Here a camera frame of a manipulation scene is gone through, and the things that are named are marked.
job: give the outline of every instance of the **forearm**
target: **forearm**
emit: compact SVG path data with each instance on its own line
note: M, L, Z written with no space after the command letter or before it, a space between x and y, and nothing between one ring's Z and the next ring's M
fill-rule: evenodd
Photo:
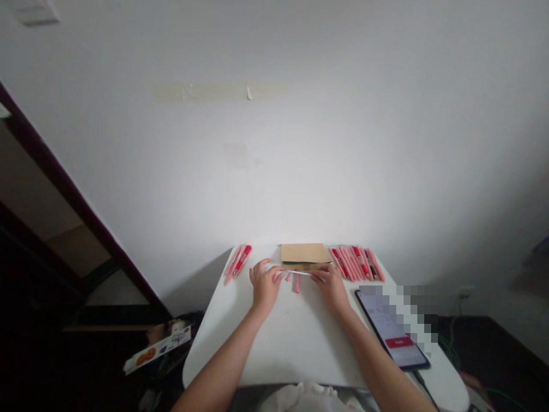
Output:
M219 411L229 407L265 314L250 309L233 334L183 392L172 412Z
M410 382L353 309L340 315L339 320L351 340L368 387L383 412L435 411L431 402Z

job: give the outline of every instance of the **cardboard piece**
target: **cardboard piece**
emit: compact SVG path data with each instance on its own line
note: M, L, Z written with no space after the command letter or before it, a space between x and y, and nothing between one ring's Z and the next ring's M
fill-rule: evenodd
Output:
M179 320L172 323L172 333L170 336L133 355L124 364L124 372L126 375L129 375L140 367L188 342L191 337L190 325L187 325L186 322Z
M322 243L283 244L282 266L289 270L312 270L330 263L332 257Z

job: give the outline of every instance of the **wall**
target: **wall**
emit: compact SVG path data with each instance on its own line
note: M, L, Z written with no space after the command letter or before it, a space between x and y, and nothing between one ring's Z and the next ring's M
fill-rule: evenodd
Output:
M549 224L545 0L55 3L32 29L0 5L0 79L172 313L235 244L360 243L399 282L477 285L467 310L549 359L489 299L547 307L510 286ZM152 92L246 80L289 94Z

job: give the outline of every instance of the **white table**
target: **white table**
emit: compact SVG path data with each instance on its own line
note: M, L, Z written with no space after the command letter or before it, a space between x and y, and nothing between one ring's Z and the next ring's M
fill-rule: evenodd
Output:
M234 248L227 265L237 248ZM227 340L252 305L252 284L248 269L264 258L280 264L279 246L254 247L240 276L225 287L221 274L202 325L183 368L183 385L188 387L213 354ZM394 284L383 264L387 284ZM354 291L372 282L345 281L351 306L364 324L371 326L356 301ZM326 385L367 389L351 343L322 300L318 286L301 276L300 293L292 282L283 280L272 312L253 342L239 386L313 381ZM441 410L462 412L469 396L458 372L438 345L428 356L431 368L422 370L427 387ZM415 383L411 374L407 374Z

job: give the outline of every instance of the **smartphone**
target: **smartphone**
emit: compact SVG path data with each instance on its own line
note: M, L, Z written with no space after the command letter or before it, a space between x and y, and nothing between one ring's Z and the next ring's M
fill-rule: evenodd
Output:
M421 349L391 319L389 314L383 311L381 296L366 295L360 290L355 291L355 295L381 345L402 370L431 367Z

